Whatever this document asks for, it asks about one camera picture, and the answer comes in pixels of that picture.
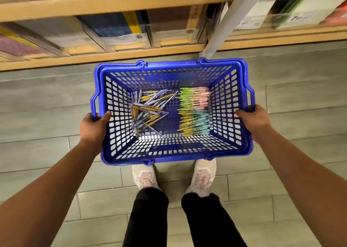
black pants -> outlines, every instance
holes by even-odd
[[[169,200],[156,188],[144,188],[137,193],[125,234],[123,247],[166,246]],[[182,198],[195,247],[247,247],[232,219],[222,207],[219,197],[211,193],[201,198],[188,193]]]

store shelf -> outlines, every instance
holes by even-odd
[[[0,71],[39,68],[48,66],[82,64],[88,62],[105,62],[130,58],[142,58],[149,56],[175,55],[180,53],[201,52],[205,44],[193,44],[183,46],[171,46],[163,48],[132,50],[112,53],[96,53],[90,55],[46,58],[30,61],[0,62]]]
[[[310,42],[347,40],[347,26],[317,27],[232,35],[218,49],[233,50]]]
[[[37,0],[0,4],[0,22],[189,6],[224,1],[233,0]]]

person's left hand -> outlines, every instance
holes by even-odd
[[[99,154],[102,148],[102,141],[106,135],[106,125],[110,121],[110,118],[110,111],[107,111],[104,116],[96,122],[93,122],[91,113],[86,114],[80,124],[80,142],[92,146]]]

white sneaker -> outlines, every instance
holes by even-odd
[[[153,165],[146,166],[143,164],[132,166],[132,177],[139,189],[153,187],[159,189],[155,178]]]
[[[210,195],[209,188],[215,179],[217,170],[216,159],[211,161],[206,159],[198,159],[195,163],[192,183],[186,190],[186,194],[195,192],[200,197]]]

gray tile floor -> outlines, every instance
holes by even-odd
[[[275,129],[347,178],[346,54],[343,41],[221,52],[214,58],[245,57],[257,103],[267,108]],[[188,54],[146,60],[194,58],[197,55]],[[0,202],[77,144],[79,122],[89,112],[94,91],[94,66],[0,73]],[[247,157],[217,161],[211,191],[219,195],[249,247],[319,246],[258,145]],[[194,162],[160,163],[156,168],[170,200],[168,246],[192,246],[180,200]],[[130,166],[106,166],[97,157],[53,246],[121,246],[137,192]]]

